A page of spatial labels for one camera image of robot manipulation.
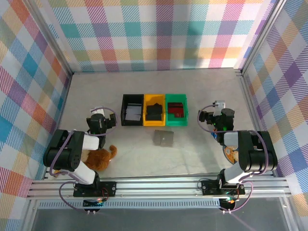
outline cable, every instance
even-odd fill
[[[204,131],[207,131],[207,132],[210,132],[210,133],[238,132],[237,130],[236,130],[236,131],[210,131],[210,130],[207,130],[206,128],[204,128],[204,127],[201,125],[201,122],[199,121],[199,116],[200,116],[201,112],[202,112],[204,109],[206,109],[206,108],[215,107],[216,105],[217,105],[217,104],[211,104],[211,105],[209,105],[209,106],[205,106],[204,108],[202,108],[202,109],[199,111],[198,117],[197,117],[197,122],[198,122],[199,127],[202,128]],[[257,176],[257,175],[260,176],[260,175],[263,175],[263,174],[266,172],[266,170],[267,170],[267,168],[268,168],[268,166],[269,166],[269,153],[268,153],[268,150],[267,150],[267,148],[266,148],[266,144],[265,144],[265,142],[264,142],[262,136],[261,136],[257,131],[254,131],[254,130],[248,130],[248,131],[249,131],[249,132],[252,132],[252,133],[254,133],[254,134],[256,134],[256,135],[258,136],[260,142],[262,143],[263,150],[264,150],[264,153],[265,153],[265,167],[264,167],[264,169],[263,169],[262,171],[260,171],[259,173],[251,173],[251,174],[249,174],[249,175],[247,175],[247,176],[244,176],[244,177],[240,178],[240,179],[239,179],[239,182],[240,182],[240,183],[242,183],[244,179],[246,179],[246,178],[248,178],[248,177],[250,177],[250,176]],[[253,189],[254,189],[254,186],[253,186],[253,184],[252,184],[251,181],[245,181],[244,183],[250,183],[250,184],[251,184],[251,191],[250,191],[250,193],[249,193],[247,199],[244,201],[244,203],[243,203],[241,206],[239,206],[238,208],[235,208],[235,209],[233,209],[233,210],[230,210],[230,211],[229,211],[230,213],[231,213],[231,211],[232,211],[232,212],[235,212],[235,211],[237,211],[237,210],[243,208],[243,207],[245,206],[245,204],[247,204],[247,202],[249,201],[249,199],[250,199],[250,197],[251,197],[251,194],[252,194],[252,191],[253,191]]]
[[[61,194],[61,189],[62,189],[63,186],[65,186],[66,184],[69,184],[69,183],[70,183],[70,184],[75,184],[74,181],[67,181],[67,182],[64,182],[63,184],[61,184],[61,186],[60,186],[60,188],[59,188],[59,196],[60,196],[61,200],[62,200],[67,206],[71,207],[72,209],[74,209],[74,210],[76,210],[76,211],[78,211],[78,212],[87,213],[85,210],[80,209],[80,208],[76,208],[75,206],[71,205],[70,203],[68,203],[68,202],[63,198],[63,196],[62,196],[62,194]]]
[[[247,199],[244,201],[244,203],[243,203],[241,206],[239,206],[238,208],[235,208],[235,209],[233,209],[233,210],[228,210],[228,209],[225,209],[225,208],[223,208],[223,207],[220,207],[220,208],[223,210],[223,214],[225,214],[225,212],[228,212],[231,216],[233,216],[233,217],[234,217],[235,219],[237,219],[240,223],[242,223],[246,228],[248,228],[248,229],[251,230],[251,231],[256,231],[254,228],[250,227],[246,222],[242,221],[239,217],[237,217],[235,214],[233,214],[233,212],[235,212],[235,211],[237,211],[237,210],[243,208],[243,207],[245,206],[245,204],[247,204],[248,200],[249,200],[250,197],[251,197],[251,194],[252,194],[252,191],[253,191],[253,189],[254,189],[254,186],[253,186],[253,184],[252,184],[251,181],[246,181],[246,182],[248,182],[248,183],[251,184],[251,191],[250,191],[250,193],[249,193]]]
[[[103,133],[103,134],[91,134],[91,133],[88,133],[89,136],[105,136],[107,134],[110,134],[111,132],[113,132],[116,129],[116,127],[117,127],[117,125],[119,123],[119,117],[118,117],[117,113],[114,110],[112,110],[111,108],[108,108],[108,107],[98,107],[98,108],[90,110],[90,112],[92,113],[92,112],[97,111],[99,109],[107,109],[107,110],[113,112],[115,114],[115,117],[116,117],[116,123],[115,123],[116,125],[115,125],[114,129],[112,129],[112,130],[110,130],[110,131],[108,131],[106,133]]]
[[[103,133],[103,134],[98,134],[98,135],[90,134],[90,133],[89,133],[90,136],[105,136],[106,134],[110,134],[111,132],[113,132],[113,131],[116,129],[117,125],[118,125],[119,120],[118,120],[118,115],[117,115],[117,113],[116,113],[114,110],[112,110],[112,109],[110,109],[110,108],[108,108],[108,107],[98,107],[98,108],[95,108],[95,109],[91,110],[90,112],[92,113],[92,112],[94,112],[94,111],[96,111],[96,110],[99,110],[99,109],[107,109],[107,110],[113,112],[113,113],[115,114],[115,117],[116,117],[116,123],[115,123],[116,125],[115,125],[115,128],[112,129],[112,130],[109,131],[109,132],[106,132],[106,133]],[[58,176],[59,174],[61,174],[61,175],[67,175],[67,174],[68,174],[71,178],[75,179],[75,180],[78,182],[78,179],[77,179],[77,178],[74,178],[74,176],[71,175],[71,174],[68,173],[68,172],[65,172],[65,171],[62,171],[62,172],[59,172],[59,173],[53,173],[53,172],[52,172],[53,167],[54,167],[54,165],[55,165],[57,159],[59,158],[59,156],[60,156],[61,152],[63,151],[63,149],[66,147],[66,145],[67,145],[67,143],[69,142],[69,140],[70,140],[71,136],[73,135],[73,133],[74,133],[74,130],[70,131],[70,133],[68,134],[68,136],[67,136],[66,140],[64,141],[63,145],[61,146],[61,148],[59,149],[58,153],[57,153],[56,156],[54,157],[54,159],[53,159],[53,161],[52,161],[52,163],[51,163],[51,166],[50,166],[49,174],[50,174],[51,176],[53,176],[53,177],[56,177],[56,176]],[[62,196],[62,194],[61,194],[61,188],[62,188],[64,185],[69,184],[69,183],[75,184],[74,181],[67,181],[67,182],[64,182],[64,183],[60,186],[60,188],[59,188],[59,196],[60,196],[61,200],[62,200],[67,206],[71,207],[72,209],[74,209],[74,210],[76,210],[76,211],[79,211],[79,212],[83,212],[83,213],[84,213],[85,210],[74,207],[73,205],[69,204],[69,203],[63,198],[63,196]],[[107,191],[106,188],[103,188],[103,190],[106,190],[106,192],[107,192],[107,199],[106,199],[106,200],[108,200],[108,198],[109,198],[108,191]]]
[[[66,145],[67,145],[69,139],[71,138],[71,136],[73,135],[73,133],[74,133],[74,130],[71,131],[71,132],[68,134],[66,140],[64,141],[63,145],[62,145],[61,148],[59,149],[57,155],[54,157],[54,159],[53,159],[53,161],[52,161],[52,163],[51,163],[51,165],[50,165],[49,174],[50,174],[51,176],[53,176],[53,177],[57,177],[57,176],[60,175],[60,174],[61,174],[61,175],[67,175],[67,174],[68,174],[68,172],[64,172],[64,171],[58,172],[58,173],[53,173],[52,171],[53,171],[54,164],[56,163],[56,161],[57,161],[57,159],[59,158],[60,154],[62,153],[63,149],[66,147]]]
[[[240,198],[240,191],[239,191],[239,189],[237,189],[237,198],[236,198],[235,201],[237,201],[239,198]]]
[[[204,109],[208,108],[208,107],[215,107],[216,105],[217,105],[217,104],[211,104],[211,105],[209,105],[209,106],[206,106],[206,107],[202,108],[202,109],[199,111],[198,117],[197,117],[197,122],[198,122],[199,127],[200,127],[201,129],[203,129],[204,131],[207,131],[207,132],[210,132],[210,133],[238,132],[238,130],[236,130],[236,131],[210,131],[210,130],[207,130],[206,128],[204,128],[204,127],[201,125],[201,122],[199,121],[199,116],[200,116],[201,112],[202,112]],[[253,175],[253,176],[257,176],[257,175],[260,176],[260,175],[263,175],[263,174],[266,172],[266,170],[267,170],[267,168],[268,168],[268,166],[269,166],[269,153],[268,153],[268,150],[267,150],[267,148],[266,148],[266,144],[265,144],[265,142],[264,142],[262,136],[261,136],[257,131],[254,131],[254,130],[248,130],[248,131],[249,131],[249,132],[252,132],[252,133],[254,133],[254,134],[256,134],[256,135],[258,136],[260,142],[262,143],[262,146],[263,146],[263,149],[264,149],[264,153],[265,153],[265,168],[264,168],[261,172],[259,172],[259,173],[252,173],[252,174],[250,174],[250,175],[247,175],[247,176],[244,176],[244,177],[240,178],[240,179],[239,179],[239,182],[241,182],[241,181],[243,181],[244,179],[250,177],[251,175]]]
[[[106,188],[103,188],[102,189],[102,193],[103,193],[103,200],[108,200],[109,199],[109,193],[108,193],[108,190]]]
[[[198,180],[198,182],[197,182],[197,188],[198,188],[199,190],[203,191],[203,189],[199,187],[199,183],[200,183],[201,180],[211,180],[211,179],[209,179],[209,178],[202,178],[202,179],[199,179],[199,180]]]

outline checkered wallpaper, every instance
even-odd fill
[[[0,0],[0,231],[15,231],[69,78],[22,0]]]
[[[265,0],[36,0],[75,71],[234,67]]]
[[[308,230],[308,1],[288,0],[247,81]]]
[[[265,13],[263,14],[263,17],[261,19],[261,22],[260,22],[259,26],[257,27],[257,29],[255,31],[252,31],[252,32],[254,32],[253,38],[252,38],[252,40],[250,40],[248,48],[245,50],[244,57],[242,58],[241,63],[239,65],[238,69],[242,69],[243,68],[243,66],[244,66],[244,64],[246,62],[246,59],[248,58],[248,56],[250,54],[250,51],[253,48],[253,46],[254,46],[254,44],[255,44],[255,42],[256,42],[260,32],[262,31],[263,26],[266,23],[266,20],[267,20],[267,18],[269,16],[270,12],[272,11],[276,1],[277,0],[271,0],[270,1],[270,3],[267,6],[267,9],[266,9]]]

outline black bin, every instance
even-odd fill
[[[143,94],[125,94],[123,95],[122,108],[121,108],[121,125],[122,126],[143,126]],[[126,120],[126,109],[129,103],[141,104],[141,117],[140,121]]]

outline storage bin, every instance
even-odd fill
[[[121,108],[121,125],[122,126],[143,126],[143,94],[125,94],[123,95]],[[141,104],[140,121],[126,120],[126,109],[129,103]]]
[[[166,126],[187,126],[188,125],[188,107],[185,94],[166,94]],[[182,103],[184,110],[183,118],[176,118],[174,114],[168,113],[168,103]]]
[[[147,115],[147,106],[155,105],[158,103],[159,105],[162,105],[162,120],[146,120]],[[163,127],[166,125],[166,107],[165,107],[165,95],[159,94],[145,94],[144,95],[144,101],[143,101],[143,125],[144,126],[160,126]]]

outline yellow bin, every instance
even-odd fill
[[[163,113],[162,113],[162,121],[156,121],[156,120],[145,120],[146,118],[146,107],[150,105],[154,105],[155,103],[158,103],[162,105],[163,107]],[[143,101],[143,125],[144,126],[160,126],[164,127],[166,125],[166,100],[165,95],[152,95],[152,94],[145,94],[144,95],[144,101]]]

